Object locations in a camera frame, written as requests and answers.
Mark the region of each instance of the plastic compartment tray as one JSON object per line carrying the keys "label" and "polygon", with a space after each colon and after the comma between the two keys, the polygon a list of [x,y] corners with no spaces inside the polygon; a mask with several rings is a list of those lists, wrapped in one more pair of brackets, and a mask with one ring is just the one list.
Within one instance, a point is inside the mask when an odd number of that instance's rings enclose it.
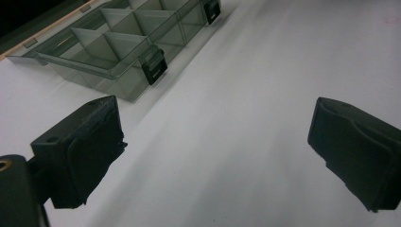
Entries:
{"label": "plastic compartment tray", "polygon": [[8,58],[49,63],[64,79],[134,101],[219,14],[218,0],[148,0],[139,7],[113,0]]}

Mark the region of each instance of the clear plastic organizer box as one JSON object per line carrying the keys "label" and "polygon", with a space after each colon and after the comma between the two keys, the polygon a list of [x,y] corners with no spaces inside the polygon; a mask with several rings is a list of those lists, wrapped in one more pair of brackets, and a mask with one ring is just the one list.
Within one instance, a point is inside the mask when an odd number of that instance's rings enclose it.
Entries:
{"label": "clear plastic organizer box", "polygon": [[64,79],[134,101],[207,23],[218,0],[100,4],[49,39],[8,56],[50,64]]}

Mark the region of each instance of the white table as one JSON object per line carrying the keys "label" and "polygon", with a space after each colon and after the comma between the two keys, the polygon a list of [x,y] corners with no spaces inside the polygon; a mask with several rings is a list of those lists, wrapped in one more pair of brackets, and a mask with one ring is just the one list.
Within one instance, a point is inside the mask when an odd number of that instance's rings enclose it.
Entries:
{"label": "white table", "polygon": [[[137,102],[118,101],[126,152],[86,206],[48,201],[52,226],[400,226],[401,208],[368,212],[306,138],[319,96],[401,129],[401,2],[222,5],[201,45]],[[30,142],[102,96],[1,61],[0,155],[32,157]]]}

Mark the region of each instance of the white surface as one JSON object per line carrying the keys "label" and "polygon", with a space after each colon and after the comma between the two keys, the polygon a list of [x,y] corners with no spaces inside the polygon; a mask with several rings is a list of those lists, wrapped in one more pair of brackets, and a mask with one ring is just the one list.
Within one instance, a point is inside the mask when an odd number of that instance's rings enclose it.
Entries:
{"label": "white surface", "polygon": [[[119,100],[126,152],[86,206],[48,202],[52,225],[400,226],[401,208],[366,211],[306,138],[318,96],[401,129],[401,2],[222,4],[192,61],[180,55],[136,103]],[[8,60],[0,92],[0,155],[27,158],[31,141],[104,96]]]}

